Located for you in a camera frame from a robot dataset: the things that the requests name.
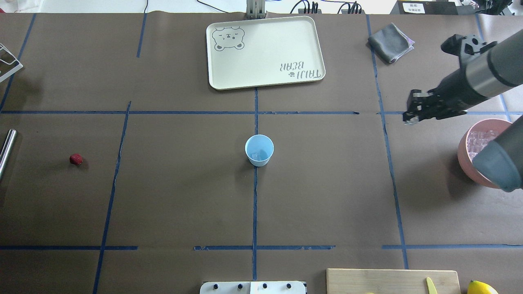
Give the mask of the pink bowl of ice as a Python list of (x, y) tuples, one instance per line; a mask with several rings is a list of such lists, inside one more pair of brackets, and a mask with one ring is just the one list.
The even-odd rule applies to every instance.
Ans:
[(458, 147), (458, 161), (465, 174), (477, 184), (485, 187), (500, 189), (489, 179), (484, 177), (473, 166), (473, 159), (487, 144), (503, 133), (512, 123), (506, 120), (491, 118), (476, 122), (463, 135)]

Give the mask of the light blue plastic cup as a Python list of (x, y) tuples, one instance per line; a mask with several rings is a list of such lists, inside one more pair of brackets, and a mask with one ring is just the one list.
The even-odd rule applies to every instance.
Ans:
[[(250, 163), (256, 167), (262, 167), (265, 166), (273, 156), (275, 146), (271, 138), (268, 136), (263, 134), (256, 134), (248, 138), (244, 149)], [(252, 160), (250, 158), (252, 153), (260, 153), (262, 160)]]

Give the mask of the grey folded cloth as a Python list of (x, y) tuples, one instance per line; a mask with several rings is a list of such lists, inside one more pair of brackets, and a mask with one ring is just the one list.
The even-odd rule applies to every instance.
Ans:
[(368, 37), (368, 43), (383, 61), (392, 64), (413, 50), (413, 41), (398, 26), (390, 23)]

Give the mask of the bamboo cutting board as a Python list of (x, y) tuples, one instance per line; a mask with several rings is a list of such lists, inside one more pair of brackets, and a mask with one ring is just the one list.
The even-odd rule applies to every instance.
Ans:
[(456, 271), (327, 268), (328, 294), (427, 294), (430, 278), (439, 294), (461, 292)]

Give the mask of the cream bear serving tray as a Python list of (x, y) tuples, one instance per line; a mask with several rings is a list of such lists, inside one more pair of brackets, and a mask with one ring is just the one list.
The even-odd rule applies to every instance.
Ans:
[(218, 91), (314, 82), (326, 74), (308, 16), (213, 23), (206, 39), (208, 81)]

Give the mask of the yellow lemon left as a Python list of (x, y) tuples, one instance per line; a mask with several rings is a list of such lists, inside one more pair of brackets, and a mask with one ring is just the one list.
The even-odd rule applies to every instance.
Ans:
[(467, 287), (467, 294), (498, 294), (498, 291), (488, 283), (471, 280)]

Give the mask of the red strawberry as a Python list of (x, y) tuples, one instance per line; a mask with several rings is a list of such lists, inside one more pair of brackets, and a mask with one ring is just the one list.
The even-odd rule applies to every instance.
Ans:
[(84, 162), (84, 158), (79, 153), (74, 153), (69, 157), (69, 162), (75, 166), (79, 166)]

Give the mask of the steel muddler with black tip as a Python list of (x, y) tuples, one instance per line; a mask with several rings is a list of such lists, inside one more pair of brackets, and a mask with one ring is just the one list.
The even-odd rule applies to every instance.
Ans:
[(17, 134), (18, 134), (18, 132), (15, 129), (9, 129), (6, 134), (6, 138), (5, 138), (4, 144), (2, 145), (2, 149), (1, 149), (1, 153), (0, 153), (0, 180), (2, 180), (2, 177), (5, 173), (8, 159), (11, 155), (11, 150), (15, 143)]

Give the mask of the aluminium frame post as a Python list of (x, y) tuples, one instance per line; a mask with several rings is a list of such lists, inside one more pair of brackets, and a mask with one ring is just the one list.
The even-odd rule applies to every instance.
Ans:
[(246, 0), (246, 19), (265, 19), (265, 0)]

